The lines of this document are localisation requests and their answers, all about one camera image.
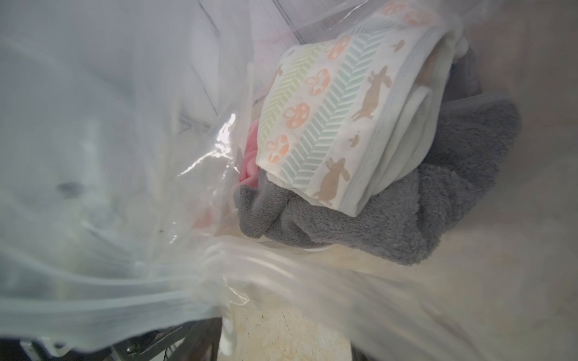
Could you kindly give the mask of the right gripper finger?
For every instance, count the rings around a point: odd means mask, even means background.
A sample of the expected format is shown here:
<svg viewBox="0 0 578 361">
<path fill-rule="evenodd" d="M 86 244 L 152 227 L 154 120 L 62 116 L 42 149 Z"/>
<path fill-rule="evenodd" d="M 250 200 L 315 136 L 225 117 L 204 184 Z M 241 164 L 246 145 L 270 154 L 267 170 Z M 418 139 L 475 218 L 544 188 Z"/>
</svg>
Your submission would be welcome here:
<svg viewBox="0 0 578 361">
<path fill-rule="evenodd" d="M 168 361 L 217 361 L 221 327 L 219 317 L 195 322 Z"/>
</svg>

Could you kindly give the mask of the pink fluffy towel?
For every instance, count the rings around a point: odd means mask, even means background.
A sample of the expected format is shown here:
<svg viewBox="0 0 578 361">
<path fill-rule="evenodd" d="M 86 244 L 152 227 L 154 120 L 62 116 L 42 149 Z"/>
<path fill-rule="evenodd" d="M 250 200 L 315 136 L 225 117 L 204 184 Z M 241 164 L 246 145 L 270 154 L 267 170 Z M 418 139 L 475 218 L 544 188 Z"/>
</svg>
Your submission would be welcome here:
<svg viewBox="0 0 578 361">
<path fill-rule="evenodd" d="M 239 171 L 239 184 L 248 187 L 258 188 L 260 168 L 256 164 L 258 154 L 257 133 L 259 119 L 251 123 L 248 138 L 245 146 L 245 153 L 242 166 Z"/>
</svg>

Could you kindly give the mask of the clear plastic vacuum bag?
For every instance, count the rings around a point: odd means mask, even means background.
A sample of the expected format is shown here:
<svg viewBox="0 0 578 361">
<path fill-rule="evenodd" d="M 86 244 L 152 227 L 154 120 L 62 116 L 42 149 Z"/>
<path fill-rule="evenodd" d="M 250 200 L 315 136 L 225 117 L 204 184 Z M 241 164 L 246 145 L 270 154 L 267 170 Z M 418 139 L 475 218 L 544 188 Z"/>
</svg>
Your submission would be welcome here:
<svg viewBox="0 0 578 361">
<path fill-rule="evenodd" d="M 401 266 L 241 234 L 276 63 L 378 1 L 3 1 L 1 334 L 91 351 L 216 318 L 236 360 L 577 358 L 577 3 L 426 1 L 506 91 L 496 186 Z"/>
</svg>

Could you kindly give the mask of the grey fluffy towel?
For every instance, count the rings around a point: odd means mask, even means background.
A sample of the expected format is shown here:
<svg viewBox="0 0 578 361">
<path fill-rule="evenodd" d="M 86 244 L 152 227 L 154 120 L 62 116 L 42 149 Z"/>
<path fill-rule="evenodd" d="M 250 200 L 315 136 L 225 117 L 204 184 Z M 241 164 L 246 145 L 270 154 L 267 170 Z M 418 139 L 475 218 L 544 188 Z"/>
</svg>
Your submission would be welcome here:
<svg viewBox="0 0 578 361">
<path fill-rule="evenodd" d="M 262 175 L 234 194 L 240 229 L 294 248 L 343 245 L 403 266 L 420 263 L 495 186 L 520 123 L 506 93 L 482 91 L 469 51 L 450 75 L 423 163 L 372 196 L 358 216 L 310 205 Z"/>
</svg>

